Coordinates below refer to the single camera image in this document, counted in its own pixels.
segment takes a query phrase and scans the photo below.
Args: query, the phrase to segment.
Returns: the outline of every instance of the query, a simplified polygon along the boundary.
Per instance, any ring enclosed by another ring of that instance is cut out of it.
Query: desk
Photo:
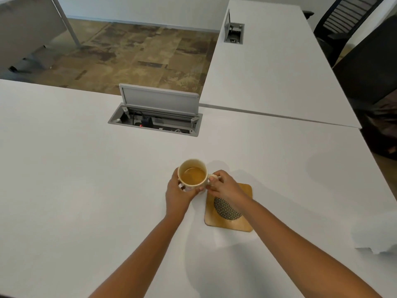
[[[0,0],[0,70],[69,30],[80,43],[58,0]]]
[[[196,157],[394,297],[397,257],[350,240],[357,217],[397,207],[358,129],[200,108],[191,137],[108,124],[120,96],[4,80],[0,95],[3,295],[86,298],[161,220],[172,171]],[[205,194],[147,298],[302,297],[255,232],[206,226],[204,209]]]
[[[360,127],[299,6],[230,0],[228,9],[244,41],[224,43],[222,25],[202,106]]]

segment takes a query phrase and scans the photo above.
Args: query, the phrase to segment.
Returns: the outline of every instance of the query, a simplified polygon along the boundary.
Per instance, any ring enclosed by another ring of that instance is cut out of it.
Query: chair backrest
[[[371,32],[334,67],[345,95],[373,105],[397,89],[397,15]]]
[[[352,36],[383,0],[336,0],[317,24],[314,34],[326,40],[332,33]]]

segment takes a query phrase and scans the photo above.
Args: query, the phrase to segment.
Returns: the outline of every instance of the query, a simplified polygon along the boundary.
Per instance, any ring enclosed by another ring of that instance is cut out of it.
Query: wooden coaster
[[[252,199],[252,187],[239,183],[241,189]],[[251,232],[249,222],[235,211],[225,200],[214,197],[207,192],[204,222],[208,226]]]

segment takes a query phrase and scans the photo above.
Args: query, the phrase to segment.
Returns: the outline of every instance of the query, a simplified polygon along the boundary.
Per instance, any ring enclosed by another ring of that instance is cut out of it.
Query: black office chair
[[[370,149],[397,160],[397,15],[380,24],[333,70]]]
[[[353,33],[383,0],[336,0],[321,18],[314,30],[328,62],[335,65],[336,60]],[[308,19],[314,13],[303,11]]]

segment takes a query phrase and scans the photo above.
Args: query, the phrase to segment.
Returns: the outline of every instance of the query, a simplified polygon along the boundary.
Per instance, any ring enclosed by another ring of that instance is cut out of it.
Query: mug
[[[204,171],[204,173],[207,175],[206,178],[199,184],[196,185],[192,185],[192,184],[186,184],[184,181],[182,181],[181,179],[181,175],[188,170],[189,168],[193,168],[193,167],[197,167],[200,168],[201,170]],[[208,185],[210,183],[209,178],[210,177],[214,177],[214,178],[220,178],[215,174],[208,174],[208,169],[206,167],[206,165],[204,164],[204,162],[202,162],[201,160],[198,159],[189,159],[186,160],[185,162],[183,162],[181,164],[180,167],[178,167],[178,179],[180,180],[180,182],[186,187],[186,190],[192,190],[194,188],[197,187],[206,187],[206,185]]]

